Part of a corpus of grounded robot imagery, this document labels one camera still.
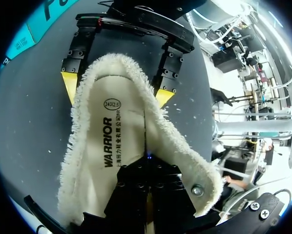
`cable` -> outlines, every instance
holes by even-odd
[[[122,12],[119,11],[119,10],[117,10],[116,8],[113,8],[112,6],[109,6],[108,4],[105,4],[105,2],[113,2],[113,0],[112,0],[112,1],[100,1],[100,2],[97,3],[97,4],[98,4],[98,5],[101,5],[101,6],[106,6],[106,7],[110,8],[110,9],[112,9],[112,10],[118,12],[121,16],[125,16],[124,13],[122,13]]]
[[[217,223],[217,225],[221,224],[224,220],[224,218],[227,216],[227,214],[229,213],[229,211],[232,209],[232,207],[234,205],[236,205],[237,202],[239,202],[241,199],[243,199],[245,196],[247,196],[248,194],[252,193],[253,191],[265,186],[265,185],[268,185],[268,184],[271,184],[271,183],[275,183],[275,182],[279,182],[281,180],[285,180],[285,179],[288,179],[292,177],[292,175],[290,176],[287,176],[287,177],[284,177],[284,178],[281,178],[281,179],[277,179],[277,180],[273,180],[273,181],[270,181],[270,182],[267,182],[267,183],[264,183],[264,184],[261,184],[261,185],[258,185],[250,190],[248,190],[247,192],[245,192],[242,196],[240,196],[236,201],[234,201],[230,206],[229,208],[225,211],[224,215],[222,216],[222,218],[220,219],[220,221]]]
[[[232,113],[217,113],[218,115],[232,115],[232,116],[262,116],[262,115],[266,115],[266,116],[288,116],[292,118],[292,115],[290,114],[283,114],[283,113],[245,113],[245,114],[232,114]],[[253,137],[253,138],[265,138],[263,136],[256,136],[256,135],[236,135],[236,134],[229,134],[229,135],[222,135],[223,136],[233,136],[233,137]],[[276,138],[276,139],[285,139],[285,138],[289,138],[292,137],[292,133],[289,134],[288,136],[271,136],[270,138]]]
[[[206,40],[206,39],[203,39],[196,31],[195,29],[195,26],[193,24],[193,21],[191,19],[191,16],[189,13],[186,13],[186,18],[189,22],[189,25],[193,31],[193,33],[195,34],[195,36],[202,42],[206,43],[206,44],[215,44],[217,42],[219,42],[220,40],[222,40],[224,37],[226,37],[227,34],[229,34],[229,32],[237,25],[237,23],[239,22],[239,20],[241,19],[241,17],[239,17],[233,24],[232,26],[227,30],[227,32],[225,32],[221,37],[219,37],[218,39],[216,40]]]
[[[273,195],[276,196],[279,193],[283,193],[283,192],[288,193],[288,195],[289,195],[289,203],[290,203],[292,201],[292,194],[288,189],[281,189],[281,190],[277,191],[276,193],[274,193]]]
[[[241,106],[238,106],[238,107],[236,107],[235,109],[233,109],[233,110],[231,111],[231,113],[229,114],[229,116],[227,116],[226,119],[225,119],[223,122],[225,122],[226,120],[228,120],[228,118],[231,116],[231,114],[232,114],[234,111],[236,111],[238,108],[243,107],[243,106],[249,106],[249,104],[241,105]]]
[[[249,4],[247,4],[247,3],[245,3],[245,2],[241,2],[240,3],[241,5],[243,5],[244,7],[245,7],[245,9],[244,9],[244,12],[239,16],[239,17],[237,17],[236,19],[234,19],[233,20],[233,23],[232,23],[232,25],[231,25],[231,27],[221,36],[221,37],[219,37],[218,39],[216,39],[216,40],[205,40],[205,39],[203,39],[198,33],[197,33],[197,31],[196,31],[196,29],[195,29],[195,26],[194,26],[194,24],[193,24],[193,21],[192,21],[192,19],[191,19],[191,15],[190,15],[190,13],[186,13],[186,18],[187,18],[187,20],[188,20],[188,22],[189,22],[189,25],[190,25],[190,27],[191,27],[191,29],[192,29],[192,31],[193,31],[193,33],[195,34],[195,36],[200,40],[200,41],[202,41],[202,42],[204,42],[204,43],[207,43],[207,44],[214,44],[214,43],[217,43],[217,42],[219,42],[219,41],[221,41],[224,37],[226,37],[227,36],[227,34],[229,34],[229,32],[239,23],[239,21],[242,19],[242,17],[243,16],[247,16],[247,15],[249,15],[250,13],[251,13],[251,11],[252,11],[252,7],[249,5]]]
[[[208,21],[210,23],[218,23],[218,22],[214,22],[212,20],[207,19],[206,17],[204,17],[202,14],[200,14],[196,9],[193,9],[193,12],[195,12],[197,15],[199,15],[201,18],[203,18],[205,21]]]
[[[271,88],[271,89],[280,89],[280,88],[284,88],[284,87],[286,87],[286,86],[289,85],[290,83],[292,83],[292,78],[291,78],[289,81],[287,81],[285,84],[272,86],[272,87],[270,87],[270,88]]]
[[[258,143],[258,141],[257,142],[254,142],[254,141],[248,140],[248,139],[245,139],[245,141],[250,142],[251,144],[254,144],[254,145]]]

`bolt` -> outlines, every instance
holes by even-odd
[[[277,224],[278,224],[278,218],[273,218],[273,219],[271,220],[271,226],[272,226],[272,227],[275,227]]]
[[[253,211],[257,211],[259,208],[260,208],[260,204],[258,202],[253,202],[250,205],[250,209],[253,210]]]
[[[159,184],[156,185],[156,187],[159,188],[159,189],[162,189],[164,187],[164,185],[159,183]]]
[[[270,215],[270,212],[269,212],[268,210],[263,210],[263,211],[261,211],[261,213],[260,213],[260,217],[261,217],[262,219],[267,219],[267,218],[269,217],[269,215]]]
[[[125,183],[124,183],[124,182],[118,182],[118,183],[117,183],[117,186],[119,186],[119,187],[124,187],[124,186],[125,186]]]
[[[196,196],[202,196],[205,193],[204,188],[200,184],[194,184],[191,192]]]

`fuzzy white insole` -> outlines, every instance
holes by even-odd
[[[98,79],[89,103],[90,129],[81,165],[79,200],[83,212],[104,217],[120,166],[131,164],[144,153],[144,103],[133,82],[119,76]]]

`white tube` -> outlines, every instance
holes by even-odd
[[[292,78],[291,78],[288,82],[286,82],[285,84],[272,86],[271,89],[280,89],[280,88],[284,88],[285,86],[289,85],[290,83],[292,83]]]
[[[209,23],[218,23],[218,22],[214,22],[212,20],[207,19],[202,14],[200,14],[196,9],[193,9],[193,12],[195,12],[198,16],[200,16],[201,18],[203,18],[205,21],[208,21]]]
[[[217,166],[217,168],[220,169],[221,171],[230,172],[230,173],[233,173],[233,174],[235,174],[237,176],[240,176],[240,177],[243,177],[243,178],[249,178],[250,177],[250,175],[248,175],[248,174],[237,172],[237,171],[225,168],[225,167]]]
[[[241,19],[241,17],[238,17],[238,19],[237,19],[237,20],[233,23],[233,25],[227,30],[227,32],[225,32],[225,33],[224,33],[221,37],[219,37],[218,39],[216,39],[216,40],[206,40],[206,39],[203,39],[203,38],[197,33],[197,31],[196,31],[196,29],[195,29],[195,26],[194,26],[194,24],[193,24],[193,21],[192,21],[192,19],[191,19],[190,13],[186,13],[186,18],[187,18],[187,20],[188,20],[188,22],[189,22],[189,25],[190,25],[190,27],[191,27],[193,33],[195,34],[195,36],[196,36],[199,40],[203,41],[203,42],[206,43],[206,44],[215,44],[215,43],[221,41],[224,37],[226,37],[227,34],[229,34],[229,32],[233,29],[233,27],[235,27],[235,26],[237,25],[237,23],[238,23],[239,20]]]
[[[191,29],[192,29],[192,31],[193,31],[193,33],[195,34],[195,36],[199,39],[199,40],[201,40],[201,41],[203,41],[204,43],[207,43],[207,44],[214,44],[214,43],[217,43],[217,42],[219,42],[219,41],[221,41],[224,37],[226,37],[226,35],[227,34],[229,34],[229,32],[239,23],[239,21],[242,19],[242,17],[243,16],[247,16],[247,15],[249,15],[250,14],[250,12],[252,11],[252,7],[249,5],[249,4],[247,4],[247,3],[245,3],[245,2],[240,2],[240,4],[241,5],[243,5],[244,6],[244,8],[245,8],[245,10],[244,10],[244,12],[243,12],[243,14],[241,14],[238,18],[237,18],[237,20],[232,24],[232,26],[220,37],[220,38],[218,38],[218,39],[216,39],[216,40],[206,40],[206,39],[203,39],[197,32],[196,32],[196,29],[195,29],[195,26],[194,26],[194,24],[193,24],[193,21],[192,21],[192,19],[191,19],[191,16],[190,16],[190,13],[186,13],[186,18],[187,18],[187,20],[188,20],[188,22],[189,22],[189,25],[190,25],[190,27],[191,27]]]

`wire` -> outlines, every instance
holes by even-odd
[[[212,20],[207,19],[206,17],[204,17],[202,14],[200,14],[196,9],[193,9],[193,12],[195,12],[197,15],[199,15],[201,18],[203,18],[205,21],[208,21],[210,23],[218,23],[218,22],[214,22]]]
[[[231,31],[231,30],[232,30],[232,29],[233,29],[233,28],[234,28],[234,27],[240,22],[240,20],[242,19],[243,16],[247,16],[247,15],[249,15],[249,14],[251,13],[251,11],[252,11],[252,7],[251,7],[249,4],[247,4],[247,3],[245,3],[245,2],[241,2],[240,4],[243,5],[243,6],[245,7],[243,13],[242,13],[239,17],[237,17],[236,19],[234,19],[234,20],[233,20],[233,23],[232,23],[232,25],[231,25],[231,27],[230,27],[230,28],[229,28],[229,29],[228,29],[228,30],[227,30],[227,31],[226,31],[221,37],[219,37],[219,38],[216,39],[216,40],[205,40],[205,39],[203,39],[203,38],[197,33],[197,31],[196,31],[190,13],[186,13],[186,18],[187,18],[187,20],[188,20],[188,22],[189,22],[189,25],[190,25],[190,27],[191,27],[193,33],[195,34],[195,36],[196,36],[200,41],[202,41],[202,42],[204,42],[204,43],[207,43],[207,44],[214,44],[214,43],[217,43],[217,42],[221,41],[224,37],[226,37],[227,34],[229,34],[229,32],[230,32],[230,31]]]
[[[217,223],[217,225],[221,224],[224,220],[224,218],[227,216],[227,214],[229,213],[229,211],[232,209],[232,207],[234,205],[236,205],[237,202],[239,202],[241,199],[243,199],[245,196],[247,196],[248,194],[252,193],[253,191],[265,186],[265,185],[268,185],[268,184],[271,184],[271,183],[275,183],[275,182],[279,182],[281,180],[285,180],[285,179],[288,179],[292,177],[292,175],[289,175],[287,177],[284,177],[284,178],[281,178],[281,179],[277,179],[277,180],[273,180],[273,181],[270,181],[270,182],[267,182],[267,183],[264,183],[264,184],[261,184],[261,185],[258,185],[250,190],[248,190],[247,192],[245,192],[242,196],[240,196],[236,201],[234,201],[229,207],[228,209],[225,211],[225,213],[223,214],[222,218],[220,219],[220,221]]]
[[[241,19],[241,17],[239,17],[233,24],[232,24],[232,26],[227,30],[227,32],[225,32],[221,37],[219,37],[218,39],[216,39],[216,40],[206,40],[206,39],[203,39],[198,33],[197,33],[197,31],[196,31],[196,29],[195,29],[195,26],[194,26],[194,24],[193,24],[193,21],[192,21],[192,19],[191,19],[191,16],[190,16],[190,14],[189,13],[186,13],[186,18],[187,18],[187,20],[188,20],[188,22],[189,22],[189,25],[190,25],[190,27],[191,27],[191,29],[192,29],[192,31],[193,31],[193,33],[195,34],[195,36],[200,40],[200,41],[202,41],[202,42],[204,42],[204,43],[206,43],[206,44],[215,44],[215,43],[217,43],[217,42],[219,42],[220,40],[222,40],[224,37],[226,37],[227,36],[227,34],[229,34],[229,32],[237,25],[237,23],[239,22],[239,20]]]
[[[254,144],[254,145],[258,143],[258,141],[257,141],[257,142],[255,142],[255,141],[248,140],[248,139],[245,139],[245,141],[247,141],[247,142],[250,142],[251,144]]]
[[[101,5],[101,6],[106,6],[116,12],[118,12],[121,16],[125,16],[124,13],[122,13],[121,11],[117,10],[116,8],[112,7],[112,6],[109,6],[108,4],[105,4],[105,2],[113,2],[113,1],[100,1],[99,3],[97,3],[98,5]]]
[[[288,82],[286,82],[285,84],[272,86],[272,87],[270,87],[270,88],[271,88],[271,89],[280,89],[280,88],[284,88],[284,87],[286,87],[286,86],[289,85],[290,83],[292,83],[292,78],[291,78]]]
[[[228,120],[228,118],[232,115],[232,113],[233,113],[234,111],[236,111],[238,108],[243,107],[243,106],[249,106],[249,104],[241,105],[241,106],[238,106],[238,107],[234,108],[234,109],[231,111],[231,113],[229,114],[229,116],[227,116],[226,119],[225,119],[223,122],[225,122],[226,120]]]
[[[39,234],[39,231],[40,231],[41,228],[46,228],[46,227],[45,227],[44,225],[42,225],[42,224],[39,225],[39,226],[37,227],[35,233],[36,233],[36,234]]]
[[[283,192],[288,193],[288,195],[289,195],[289,203],[290,203],[291,200],[292,200],[292,193],[288,189],[281,189],[281,190],[277,191],[276,193],[274,193],[273,195],[276,196],[279,193],[283,193]]]

